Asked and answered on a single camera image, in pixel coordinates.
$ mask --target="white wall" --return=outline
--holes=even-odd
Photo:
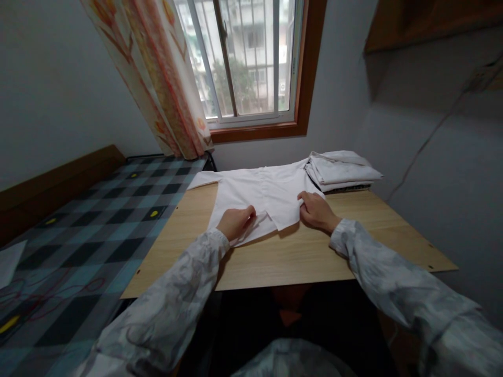
[[[109,144],[160,153],[79,1],[0,5],[0,190]]]
[[[386,178],[386,199],[461,93],[502,51],[503,28],[394,53],[355,150]],[[471,94],[439,129],[390,205],[460,268],[437,274],[503,328],[503,91]]]
[[[362,51],[376,4],[328,1],[307,136],[217,145],[219,170],[287,164],[354,144],[370,106]]]

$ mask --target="window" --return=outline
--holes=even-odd
[[[264,68],[248,71],[248,74],[254,83],[266,82],[266,70]]]
[[[214,141],[305,135],[326,0],[174,2]]]
[[[264,47],[264,26],[246,28],[244,33],[247,49]]]

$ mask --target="floral curtain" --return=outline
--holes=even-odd
[[[172,0],[81,0],[163,153],[212,149]]]

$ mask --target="person's left hand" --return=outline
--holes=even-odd
[[[231,242],[248,229],[255,221],[256,216],[257,213],[253,206],[249,206],[247,209],[228,209],[224,212],[216,228]]]

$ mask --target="bed frame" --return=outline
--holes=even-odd
[[[117,147],[110,145],[0,192],[0,247],[125,162]]]

